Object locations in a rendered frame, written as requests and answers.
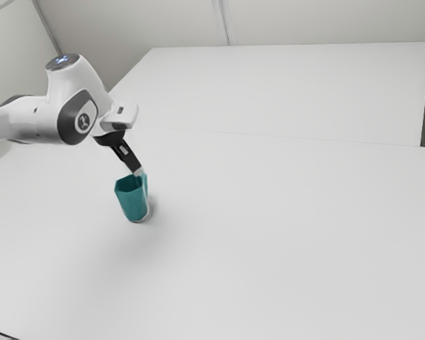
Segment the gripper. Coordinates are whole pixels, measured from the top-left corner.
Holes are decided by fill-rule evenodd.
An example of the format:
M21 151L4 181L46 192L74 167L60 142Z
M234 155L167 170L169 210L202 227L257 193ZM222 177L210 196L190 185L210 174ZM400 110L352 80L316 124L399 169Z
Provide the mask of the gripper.
M118 130L101 136L93 136L93 139L100 146L110 147L135 177L141 176L144 169L135 153L124 140L124 136L125 130Z

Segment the teal faceted mug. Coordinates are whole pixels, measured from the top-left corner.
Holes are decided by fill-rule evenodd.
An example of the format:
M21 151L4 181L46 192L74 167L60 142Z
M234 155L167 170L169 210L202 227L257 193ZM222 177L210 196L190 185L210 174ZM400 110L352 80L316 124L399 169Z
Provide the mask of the teal faceted mug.
M141 222L149 214L148 185L145 172L135 176L130 174L115 182L118 202L126 218L131 222Z

